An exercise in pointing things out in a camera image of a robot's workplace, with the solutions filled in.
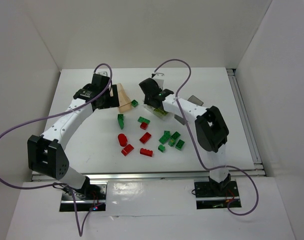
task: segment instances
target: white backdrop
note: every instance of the white backdrop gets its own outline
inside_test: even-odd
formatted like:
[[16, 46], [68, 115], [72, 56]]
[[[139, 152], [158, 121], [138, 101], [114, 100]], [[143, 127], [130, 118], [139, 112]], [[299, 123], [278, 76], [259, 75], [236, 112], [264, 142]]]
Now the white backdrop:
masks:
[[[22, 0], [0, 1], [0, 133], [46, 116], [58, 80], [58, 68], [32, 22]], [[22, 127], [0, 140], [0, 176], [22, 185], [27, 167], [27, 139], [40, 134], [45, 122]], [[0, 184], [0, 240], [5, 239], [19, 190]]]
[[149, 68], [170, 58], [236, 68], [271, 0], [25, 2], [61, 69]]
[[261, 158], [304, 240], [304, 0], [274, 0], [237, 71]]

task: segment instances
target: white tabletop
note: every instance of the white tabletop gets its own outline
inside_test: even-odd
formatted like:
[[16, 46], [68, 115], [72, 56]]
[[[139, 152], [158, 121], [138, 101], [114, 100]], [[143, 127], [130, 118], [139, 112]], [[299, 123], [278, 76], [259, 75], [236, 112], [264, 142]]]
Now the white tabletop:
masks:
[[[143, 107], [144, 94], [139, 83], [151, 76], [152, 68], [120, 68], [113, 70], [113, 83], [121, 83], [131, 100], [140, 105], [125, 112], [125, 127], [121, 130], [117, 122], [118, 108], [96, 110], [84, 121], [69, 141], [65, 153], [70, 165], [81, 173], [146, 173], [146, 172], [186, 172], [203, 171], [199, 164], [186, 126], [181, 125], [173, 117], [163, 121]], [[176, 91], [188, 75], [186, 68], [162, 68], [165, 74], [164, 88]], [[55, 92], [50, 114], [66, 110], [73, 95], [92, 80], [92, 69], [63, 69]], [[226, 156], [229, 165], [243, 169], [254, 169], [253, 159], [245, 137], [243, 125], [234, 99], [232, 88], [225, 68], [193, 68], [190, 81], [181, 90], [180, 96], [187, 99], [195, 95], [204, 102], [205, 107], [217, 106], [229, 128]], [[140, 128], [137, 121], [142, 116], [151, 123], [147, 132], [152, 138], [144, 145], [139, 139], [146, 131]], [[46, 129], [56, 119], [46, 123]], [[196, 137], [195, 125], [191, 123]], [[164, 130], [171, 133], [178, 131], [180, 139], [185, 141], [182, 151], [165, 144], [166, 151], [157, 150], [158, 139]], [[121, 153], [117, 136], [124, 133], [134, 150], [124, 156]], [[206, 152], [199, 145], [203, 162], [210, 166]], [[140, 148], [150, 149], [153, 157], [141, 155]]]
[[[275, 179], [253, 180], [260, 201], [247, 216], [234, 216], [226, 208], [197, 210], [190, 180], [120, 182], [120, 187], [127, 184], [124, 188], [109, 183], [106, 211], [90, 214], [82, 239], [294, 240]], [[27, 182], [23, 186], [43, 184]], [[255, 191], [245, 177], [238, 178], [237, 184], [242, 208], [233, 210], [244, 213], [253, 207]], [[81, 239], [74, 212], [58, 211], [61, 195], [60, 190], [51, 187], [21, 191], [6, 239]], [[78, 213], [80, 221], [85, 214]]]

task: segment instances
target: red lego brick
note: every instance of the red lego brick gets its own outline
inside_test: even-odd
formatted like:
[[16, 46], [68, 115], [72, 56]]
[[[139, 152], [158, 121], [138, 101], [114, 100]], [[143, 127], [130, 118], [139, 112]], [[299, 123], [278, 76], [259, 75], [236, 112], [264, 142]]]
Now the red lego brick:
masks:
[[127, 145], [127, 137], [124, 135], [124, 134], [119, 134], [118, 136], [117, 136], [117, 138], [118, 138], [118, 141], [119, 141], [119, 143], [120, 143], [120, 145], [122, 146], [122, 147], [124, 147], [124, 146], [126, 146]]
[[122, 153], [124, 156], [128, 155], [132, 150], [134, 149], [134, 147], [129, 144], [127, 145], [125, 148], [123, 148]]
[[147, 129], [147, 127], [148, 127], [148, 124], [145, 122], [142, 122], [142, 124], [141, 124], [141, 128], [142, 129], [144, 129], [144, 130], [146, 130]]
[[150, 138], [151, 138], [151, 134], [149, 134], [148, 132], [146, 132], [143, 137], [141, 137], [140, 141], [145, 144]]
[[148, 149], [141, 148], [140, 154], [146, 155], [146, 156], [150, 156], [150, 157], [151, 157], [151, 156], [153, 155], [153, 151], [152, 151], [152, 150], [148, 150]]

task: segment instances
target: green lego brick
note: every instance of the green lego brick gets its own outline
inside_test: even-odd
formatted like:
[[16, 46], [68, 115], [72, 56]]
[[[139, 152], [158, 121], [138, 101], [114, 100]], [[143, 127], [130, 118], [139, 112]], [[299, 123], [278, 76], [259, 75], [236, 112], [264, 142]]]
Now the green lego brick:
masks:
[[138, 101], [134, 99], [132, 101], [132, 106], [136, 108], [138, 106]]
[[117, 121], [118, 121], [118, 124], [120, 125], [120, 128], [123, 129], [124, 128], [124, 114], [118, 114]]
[[171, 135], [171, 139], [177, 140], [180, 137], [180, 134], [176, 131], [173, 135]]
[[159, 108], [155, 108], [153, 110], [153, 114], [156, 115], [156, 116], [158, 116], [159, 118], [162, 118], [162, 117], [166, 116], [168, 114], [168, 112], [166, 112], [164, 110], [161, 110]]
[[140, 123], [144, 123], [145, 122], [147, 124], [150, 124], [150, 122], [151, 122], [149, 119], [143, 118], [141, 116], [138, 118], [137, 121], [140, 122]]
[[170, 139], [169, 142], [168, 142], [168, 145], [172, 147], [172, 146], [175, 145], [175, 142], [176, 142], [176, 140]]
[[160, 145], [158, 146], [158, 150], [161, 151], [161, 152], [163, 153], [163, 152], [165, 151], [165, 146], [163, 146], [163, 145], [160, 144]]
[[171, 135], [170, 133], [165, 133], [160, 139], [159, 139], [159, 142], [161, 144], [164, 144], [168, 141], [168, 139], [170, 139]]
[[185, 143], [185, 142], [184, 142], [183, 140], [179, 140], [179, 141], [177, 142], [175, 148], [178, 149], [178, 150], [182, 150], [182, 147], [183, 147], [184, 143]]
[[179, 137], [180, 137], [180, 134], [176, 131], [173, 135], [171, 135], [171, 139], [168, 142], [168, 145], [171, 147], [174, 146]]

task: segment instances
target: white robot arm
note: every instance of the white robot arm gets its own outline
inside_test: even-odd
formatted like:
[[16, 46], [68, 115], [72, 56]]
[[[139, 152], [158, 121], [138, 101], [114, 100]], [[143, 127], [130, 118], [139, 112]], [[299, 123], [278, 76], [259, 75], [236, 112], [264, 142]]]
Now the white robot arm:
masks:
[[[67, 111], [71, 111], [100, 94], [109, 83], [109, 77], [93, 74], [92, 83], [87, 84], [73, 96]], [[111, 86], [101, 97], [78, 110], [60, 117], [48, 130], [40, 136], [32, 135], [27, 141], [28, 167], [38, 173], [52, 177], [72, 187], [79, 195], [92, 198], [91, 192], [99, 197], [100, 189], [91, 185], [88, 177], [70, 167], [64, 153], [66, 145], [78, 127], [92, 115], [96, 109], [119, 106], [117, 86]]]
[[[182, 117], [177, 104], [178, 99], [186, 120], [195, 123], [198, 143], [207, 151], [212, 166], [227, 165], [225, 143], [227, 142], [229, 130], [217, 107], [212, 106], [211, 108], [207, 108], [198, 106], [185, 99], [176, 97], [171, 90], [163, 90], [159, 87], [157, 82], [152, 78], [142, 81], [139, 85], [145, 94], [145, 104]], [[222, 190], [230, 181], [228, 169], [219, 168], [211, 170], [210, 181], [216, 185], [219, 191]]]

